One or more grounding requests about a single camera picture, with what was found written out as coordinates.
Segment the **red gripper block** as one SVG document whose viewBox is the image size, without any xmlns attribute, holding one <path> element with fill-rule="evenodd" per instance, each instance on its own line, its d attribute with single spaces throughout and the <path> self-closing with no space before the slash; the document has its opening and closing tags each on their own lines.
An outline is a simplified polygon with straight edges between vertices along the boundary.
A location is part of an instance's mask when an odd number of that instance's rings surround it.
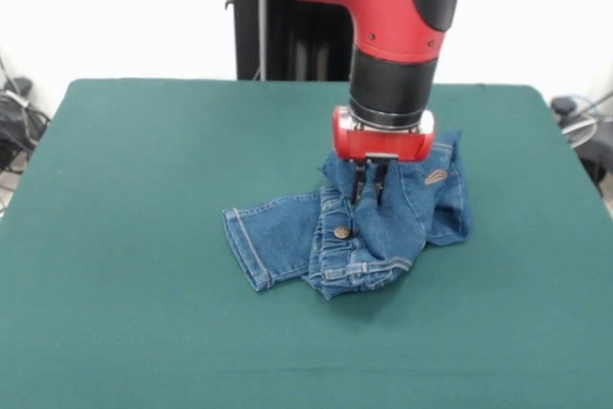
<svg viewBox="0 0 613 409">
<path fill-rule="evenodd" d="M 375 194 L 382 201 L 390 160 L 420 162 L 426 158 L 435 140 L 435 119 L 425 110 L 414 128 L 381 130 L 361 124 L 347 106 L 332 112 L 332 140 L 336 155 L 353 160 L 354 178 L 351 203 L 358 203 L 366 183 L 366 160 L 376 160 Z"/>
</svg>

